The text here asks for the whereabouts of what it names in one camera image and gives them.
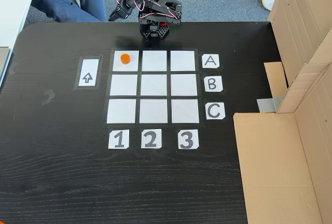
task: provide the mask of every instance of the black table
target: black table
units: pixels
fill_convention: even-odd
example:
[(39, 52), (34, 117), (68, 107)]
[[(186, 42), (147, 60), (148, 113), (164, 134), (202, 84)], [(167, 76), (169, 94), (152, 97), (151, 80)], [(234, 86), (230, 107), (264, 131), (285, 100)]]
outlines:
[[(202, 100), (223, 101), (226, 118), (200, 126), (198, 149), (179, 150), (173, 128), (163, 130), (162, 148), (141, 149), (134, 128), (128, 149), (108, 150), (103, 114), (118, 48), (219, 54), (223, 93), (202, 90)], [(75, 91), (85, 55), (103, 57), (99, 88)], [(263, 62), (274, 61), (279, 52), (264, 22), (183, 23), (159, 43), (144, 41), (137, 23), (25, 28), (0, 90), (0, 220), (247, 223), (232, 116), (258, 112), (256, 100), (271, 97)]]

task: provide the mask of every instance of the grid square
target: grid square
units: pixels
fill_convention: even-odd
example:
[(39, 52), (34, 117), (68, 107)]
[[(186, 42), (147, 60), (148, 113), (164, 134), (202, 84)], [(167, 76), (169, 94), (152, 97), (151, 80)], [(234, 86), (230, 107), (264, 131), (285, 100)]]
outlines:
[(194, 51), (171, 51), (171, 71), (195, 71)]
[(167, 123), (167, 100), (141, 100), (140, 123)]
[(197, 96), (196, 75), (171, 75), (172, 96)]
[(107, 124), (135, 123), (136, 99), (110, 99)]
[(164, 50), (144, 50), (142, 71), (167, 71), (167, 51)]
[(112, 75), (110, 96), (136, 95), (137, 75)]
[(172, 100), (172, 123), (199, 123), (198, 100)]
[[(120, 55), (122, 53), (127, 53), (130, 58), (128, 64), (123, 64), (120, 60)], [(114, 60), (113, 60), (113, 71), (117, 72), (136, 72), (139, 69), (139, 51), (130, 50), (130, 51), (114, 51)]]
[(167, 75), (142, 75), (142, 96), (167, 96)]

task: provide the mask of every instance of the cardboard box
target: cardboard box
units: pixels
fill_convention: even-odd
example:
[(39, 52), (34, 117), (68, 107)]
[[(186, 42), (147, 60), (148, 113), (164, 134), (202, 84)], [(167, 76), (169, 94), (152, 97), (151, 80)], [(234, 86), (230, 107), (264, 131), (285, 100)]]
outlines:
[[(249, 224), (332, 223), (331, 1), (275, 0), (270, 12), (290, 86), (276, 113), (234, 115)], [(280, 66), (266, 71), (275, 98)]]

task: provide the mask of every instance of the up arrow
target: up arrow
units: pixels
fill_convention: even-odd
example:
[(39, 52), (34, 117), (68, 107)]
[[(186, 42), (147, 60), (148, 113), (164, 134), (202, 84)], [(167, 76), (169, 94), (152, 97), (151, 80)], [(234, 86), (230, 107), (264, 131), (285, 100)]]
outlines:
[(86, 76), (83, 77), (83, 80), (85, 80), (85, 83), (89, 83), (89, 80), (92, 80), (92, 76), (90, 73), (87, 73)]

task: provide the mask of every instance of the gray duct tape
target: gray duct tape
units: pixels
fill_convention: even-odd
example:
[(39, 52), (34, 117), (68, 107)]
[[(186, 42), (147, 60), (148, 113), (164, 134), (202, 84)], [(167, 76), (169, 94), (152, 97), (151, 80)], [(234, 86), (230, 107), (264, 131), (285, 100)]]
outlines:
[(282, 96), (277, 96), (269, 99), (258, 99), (257, 104), (260, 113), (275, 113), (279, 107)]

